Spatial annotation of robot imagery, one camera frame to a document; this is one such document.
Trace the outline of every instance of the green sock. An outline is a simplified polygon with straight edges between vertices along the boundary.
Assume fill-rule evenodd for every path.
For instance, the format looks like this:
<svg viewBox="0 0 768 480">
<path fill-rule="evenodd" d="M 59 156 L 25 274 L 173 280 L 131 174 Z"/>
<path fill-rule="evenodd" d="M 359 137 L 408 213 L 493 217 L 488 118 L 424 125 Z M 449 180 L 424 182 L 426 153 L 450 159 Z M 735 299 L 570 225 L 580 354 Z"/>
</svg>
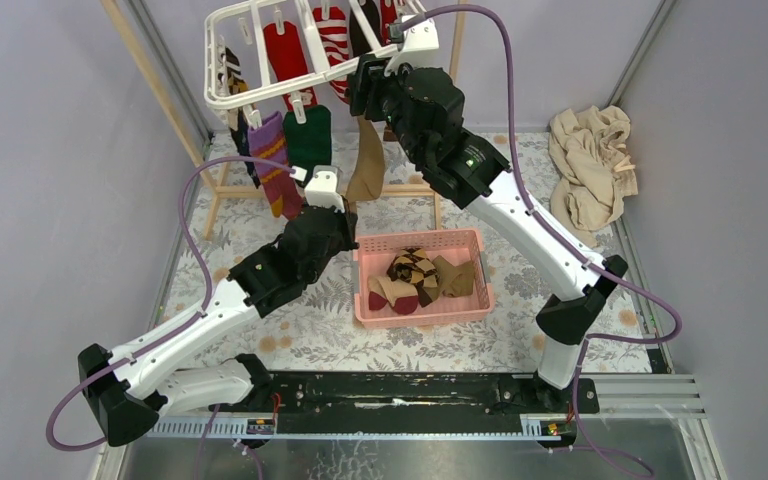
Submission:
<svg viewBox="0 0 768 480">
<path fill-rule="evenodd" d="M 305 109 L 307 121 L 299 124 L 296 114 L 284 117 L 284 136 L 290 165 L 313 172 L 317 165 L 331 165 L 331 112 L 324 105 Z"/>
</svg>

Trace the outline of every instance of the gray floor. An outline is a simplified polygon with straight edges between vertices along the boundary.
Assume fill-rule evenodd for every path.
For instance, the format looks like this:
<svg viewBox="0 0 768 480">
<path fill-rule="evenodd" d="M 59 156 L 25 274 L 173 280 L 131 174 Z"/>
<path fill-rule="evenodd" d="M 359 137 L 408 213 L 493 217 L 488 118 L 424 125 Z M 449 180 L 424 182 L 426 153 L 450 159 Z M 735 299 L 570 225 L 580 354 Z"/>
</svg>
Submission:
<svg viewBox="0 0 768 480">
<path fill-rule="evenodd" d="M 694 478 L 681 433 L 669 420 L 587 420 L 586 424 L 597 444 L 643 458 L 658 478 Z M 130 449 L 128 473 L 122 478 L 189 480 L 197 444 L 195 439 L 143 438 Z M 273 441 L 256 452 L 269 480 L 625 478 L 592 452 L 549 455 L 533 442 Z M 629 461 L 620 464 L 639 469 Z M 254 479 L 257 471 L 253 459 L 243 457 L 230 441 L 209 440 L 198 478 Z"/>
</svg>

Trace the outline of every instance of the white drying rack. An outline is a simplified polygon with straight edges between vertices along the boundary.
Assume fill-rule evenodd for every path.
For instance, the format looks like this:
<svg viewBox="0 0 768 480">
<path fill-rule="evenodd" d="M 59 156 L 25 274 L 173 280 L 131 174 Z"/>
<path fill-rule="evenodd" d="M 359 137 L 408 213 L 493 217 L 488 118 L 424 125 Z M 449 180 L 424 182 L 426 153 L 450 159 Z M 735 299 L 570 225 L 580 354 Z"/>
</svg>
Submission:
<svg viewBox="0 0 768 480">
<path fill-rule="evenodd" d="M 213 109 L 220 118 L 224 118 L 226 112 L 242 108 L 246 116 L 246 121 L 254 128 L 261 126 L 260 112 L 253 107 L 256 102 L 261 102 L 269 98 L 281 95 L 290 95 L 290 103 L 293 105 L 293 111 L 299 123 L 306 121 L 301 90 L 320 85 L 331 80 L 344 77 L 353 73 L 357 68 L 358 59 L 353 58 L 336 66 L 328 63 L 328 57 L 325 54 L 325 48 L 322 46 L 322 40 L 319 38 L 319 32 L 313 19 L 313 10 L 310 1 L 316 0 L 247 0 L 245 2 L 220 8 L 208 15 L 204 22 L 205 28 L 205 76 L 204 76 L 204 100 L 207 106 Z M 363 31 L 367 42 L 375 56 L 387 58 L 399 53 L 396 45 L 382 46 L 378 41 L 378 36 L 373 31 L 372 26 L 366 20 L 366 16 L 361 10 L 361 5 L 366 1 L 372 0 L 349 0 L 349 5 L 357 18 L 358 25 Z M 419 0 L 388 0 L 396 2 L 396 9 L 399 17 L 403 15 L 415 15 L 425 12 L 425 8 Z M 263 39 L 263 21 L 260 15 L 260 9 L 263 7 L 275 6 L 273 17 L 279 33 L 283 30 L 283 14 L 278 4 L 292 2 L 296 6 L 299 14 L 300 29 L 303 44 L 307 46 L 308 57 L 313 63 L 313 73 L 296 77 L 290 80 L 284 80 L 278 83 L 272 83 L 269 74 L 269 64 L 266 55 L 266 43 Z M 321 0 L 323 14 L 330 7 L 329 0 Z M 225 65 L 225 39 L 216 33 L 216 25 L 224 19 L 237 17 L 237 23 L 240 27 L 246 44 L 254 44 L 257 48 L 258 66 L 260 69 L 260 87 L 251 89 L 247 92 L 231 95 L 228 91 L 227 81 L 221 83 L 219 74 L 224 74 L 223 78 L 228 79 L 227 66 Z M 248 26 L 249 17 L 251 18 L 251 28 Z M 424 50 L 436 50 L 436 31 L 434 32 L 434 45 Z"/>
</svg>

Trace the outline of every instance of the maroon sock toe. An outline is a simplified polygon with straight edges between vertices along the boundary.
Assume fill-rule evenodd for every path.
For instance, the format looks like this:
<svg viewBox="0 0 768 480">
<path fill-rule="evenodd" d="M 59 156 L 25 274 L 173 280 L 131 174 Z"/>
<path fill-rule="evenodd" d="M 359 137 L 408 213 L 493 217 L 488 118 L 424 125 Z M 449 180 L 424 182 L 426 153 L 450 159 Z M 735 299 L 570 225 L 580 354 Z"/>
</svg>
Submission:
<svg viewBox="0 0 768 480">
<path fill-rule="evenodd" d="M 410 315 L 419 307 L 419 297 L 416 295 L 402 297 L 393 304 L 393 311 L 399 315 Z"/>
<path fill-rule="evenodd" d="M 381 310 L 384 308 L 384 306 L 387 305 L 387 299 L 382 297 L 381 295 L 378 295 L 375 292 L 369 292 L 369 309 L 373 312 L 376 310 Z"/>
</svg>

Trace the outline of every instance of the sock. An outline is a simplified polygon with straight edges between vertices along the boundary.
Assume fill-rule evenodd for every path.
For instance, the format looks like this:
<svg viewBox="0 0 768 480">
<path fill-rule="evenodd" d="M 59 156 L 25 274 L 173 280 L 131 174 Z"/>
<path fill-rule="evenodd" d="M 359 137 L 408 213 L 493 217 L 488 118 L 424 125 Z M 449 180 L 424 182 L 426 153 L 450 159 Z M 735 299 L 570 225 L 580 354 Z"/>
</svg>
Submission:
<svg viewBox="0 0 768 480">
<path fill-rule="evenodd" d="M 355 118 L 360 131 L 360 141 L 355 172 L 346 190 L 346 200 L 349 203 L 368 202 L 380 197 L 381 189 L 384 188 L 384 170 L 386 169 L 384 147 L 372 122 L 363 117 Z"/>
<path fill-rule="evenodd" d="M 263 126 L 249 128 L 249 148 L 253 156 L 287 164 L 287 141 L 281 126 L 281 113 L 275 112 L 263 119 Z M 298 216 L 302 209 L 302 197 L 290 174 L 270 165 L 254 166 L 263 185 L 263 191 L 275 218 L 284 215 L 288 220 Z"/>
<path fill-rule="evenodd" d="M 279 35 L 278 26 L 270 23 L 263 28 L 263 40 L 266 43 L 269 64 L 272 65 L 272 70 L 279 82 L 310 73 L 299 41 L 299 29 L 295 25 L 285 21 L 284 34 Z M 301 90 L 301 94 L 305 108 L 317 104 L 312 87 Z M 290 103 L 289 94 L 284 95 L 284 103 L 287 105 L 287 110 L 292 112 L 293 105 Z"/>
<path fill-rule="evenodd" d="M 360 8 L 363 10 L 366 21 L 369 22 L 369 26 L 372 27 L 372 31 L 380 43 L 381 16 L 378 15 L 378 7 L 375 6 L 375 2 L 372 0 L 366 0 L 366 3 L 363 3 Z M 366 41 L 366 36 L 363 34 L 363 30 L 360 29 L 360 24 L 358 24 L 354 12 L 349 15 L 349 40 L 352 42 L 352 56 L 354 57 L 359 57 L 372 51 L 372 47 Z"/>
<path fill-rule="evenodd" d="M 397 18 L 396 0 L 381 0 L 381 45 L 390 44 L 390 32 L 387 27 Z"/>
<path fill-rule="evenodd" d="M 240 70 L 240 60 L 234 55 L 230 48 L 225 47 L 225 66 L 228 72 L 228 92 L 231 95 L 249 91 L 249 86 L 243 80 Z M 243 115 L 243 109 L 234 108 L 228 111 L 228 129 L 231 130 L 231 139 L 237 147 L 237 153 L 244 157 L 249 156 L 248 124 L 246 116 Z M 245 162 L 246 172 L 254 182 L 255 188 L 260 187 L 260 179 L 257 178 L 257 172 L 254 169 L 254 163 Z"/>
<path fill-rule="evenodd" d="M 299 124 L 296 114 L 284 117 L 284 136 L 290 165 L 313 172 L 317 165 L 331 165 L 331 111 L 325 105 L 305 110 L 307 121 Z"/>
<path fill-rule="evenodd" d="M 313 20 L 319 31 L 322 46 L 325 47 L 325 55 L 328 56 L 328 64 L 332 67 L 349 59 L 349 28 L 346 26 L 346 14 L 338 7 L 328 10 L 328 20 L 322 19 L 322 7 L 313 9 Z M 349 82 L 346 77 L 331 80 L 331 88 L 337 94 L 337 98 L 348 104 Z"/>
<path fill-rule="evenodd" d="M 390 280 L 401 280 L 415 286 L 422 307 L 437 299 L 425 291 L 437 288 L 437 269 L 423 248 L 411 247 L 399 251 L 387 268 L 387 276 Z"/>
<path fill-rule="evenodd" d="M 419 306 L 419 297 L 416 287 L 401 280 L 390 280 L 387 277 L 369 277 L 367 279 L 369 286 L 369 309 L 381 310 L 381 297 L 386 299 L 393 308 L 393 311 L 399 315 L 410 315 L 415 312 Z"/>
<path fill-rule="evenodd" d="M 472 295 L 475 284 L 475 265 L 469 261 L 457 267 L 443 257 L 433 260 L 437 269 L 439 293 L 446 297 L 466 297 Z"/>
</svg>

